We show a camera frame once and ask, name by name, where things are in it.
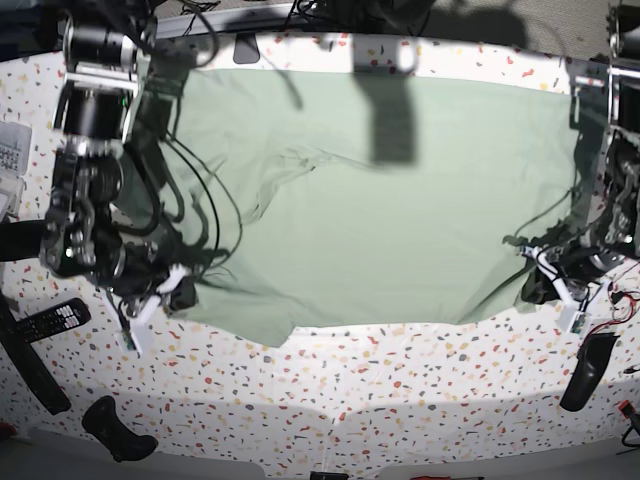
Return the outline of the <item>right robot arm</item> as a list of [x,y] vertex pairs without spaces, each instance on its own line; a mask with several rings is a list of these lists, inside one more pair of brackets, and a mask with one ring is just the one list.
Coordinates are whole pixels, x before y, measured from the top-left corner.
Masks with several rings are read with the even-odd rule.
[[[193,305],[195,281],[205,267],[152,241],[168,219],[130,137],[149,69],[192,70],[207,59],[158,48],[148,1],[65,1],[62,9],[65,72],[53,127],[63,143],[55,152],[40,258],[60,278],[83,276],[101,288],[119,321],[121,347],[142,353],[151,344],[153,315],[164,306]],[[113,218],[124,159],[132,162],[151,204],[143,226]]]

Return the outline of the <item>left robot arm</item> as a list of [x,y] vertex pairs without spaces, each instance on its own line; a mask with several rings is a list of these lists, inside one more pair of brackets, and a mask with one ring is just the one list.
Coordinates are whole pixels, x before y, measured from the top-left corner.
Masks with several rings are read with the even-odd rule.
[[535,271],[522,291],[529,303],[558,300],[560,324],[584,343],[611,334],[618,318],[592,325],[589,309],[613,287],[608,273],[639,258],[639,8],[619,3],[607,16],[609,64],[596,79],[607,95],[601,154],[603,207],[581,227],[559,225],[542,238],[505,237]]

